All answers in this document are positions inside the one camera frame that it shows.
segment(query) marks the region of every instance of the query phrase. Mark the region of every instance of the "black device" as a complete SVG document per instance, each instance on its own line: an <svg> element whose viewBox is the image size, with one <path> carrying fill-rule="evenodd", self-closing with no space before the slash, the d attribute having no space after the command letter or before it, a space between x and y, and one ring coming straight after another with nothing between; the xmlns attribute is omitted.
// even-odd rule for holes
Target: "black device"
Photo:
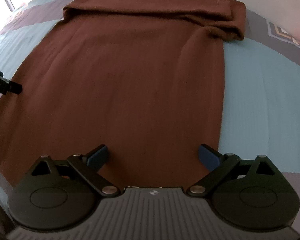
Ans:
<svg viewBox="0 0 300 240"><path fill-rule="evenodd" d="M0 93L5 95L7 92L20 94L22 91L22 85L3 78L3 73L0 71Z"/></svg>
<svg viewBox="0 0 300 240"><path fill-rule="evenodd" d="M241 160L203 144L210 173L181 187L120 190L97 174L109 157L101 145L87 155L41 156L13 189L10 240L222 239L297 240L291 224L297 193L265 155Z"/></svg>

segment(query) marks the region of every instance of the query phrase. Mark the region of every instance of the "metal screw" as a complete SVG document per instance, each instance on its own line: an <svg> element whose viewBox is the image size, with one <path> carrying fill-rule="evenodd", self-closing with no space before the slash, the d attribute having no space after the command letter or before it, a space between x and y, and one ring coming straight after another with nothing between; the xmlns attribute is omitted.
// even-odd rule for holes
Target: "metal screw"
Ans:
<svg viewBox="0 0 300 240"><path fill-rule="evenodd" d="M206 189L200 185L194 185L190 188L190 192L192 192L194 194L201 194L205 191L206 191Z"/></svg>
<svg viewBox="0 0 300 240"><path fill-rule="evenodd" d="M118 191L118 189L115 186L105 186L102 189L102 192L104 194L114 194Z"/></svg>

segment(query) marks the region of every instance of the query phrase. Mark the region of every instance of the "circular cover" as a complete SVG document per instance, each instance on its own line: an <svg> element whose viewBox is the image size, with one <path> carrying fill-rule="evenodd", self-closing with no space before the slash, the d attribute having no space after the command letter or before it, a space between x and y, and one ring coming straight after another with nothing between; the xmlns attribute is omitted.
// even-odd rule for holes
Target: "circular cover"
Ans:
<svg viewBox="0 0 300 240"><path fill-rule="evenodd" d="M220 185L211 196L211 204L225 220L240 228L270 230L293 222L299 209L298 196L270 189L243 179Z"/></svg>
<svg viewBox="0 0 300 240"><path fill-rule="evenodd" d="M8 207L17 223L35 230L67 228L86 218L95 206L95 194L76 180L60 178L52 187L43 186L21 184L13 190Z"/></svg>

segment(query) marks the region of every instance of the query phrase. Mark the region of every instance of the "brown t-shirt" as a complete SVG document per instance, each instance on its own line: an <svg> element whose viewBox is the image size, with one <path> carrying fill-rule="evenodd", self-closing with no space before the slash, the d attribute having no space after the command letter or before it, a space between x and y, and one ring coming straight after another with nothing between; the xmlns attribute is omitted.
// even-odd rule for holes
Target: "brown t-shirt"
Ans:
<svg viewBox="0 0 300 240"><path fill-rule="evenodd" d="M223 40L242 40L235 0L74 0L24 60L20 95L0 99L0 171L14 186L44 154L110 151L116 186L185 188L217 149Z"/></svg>

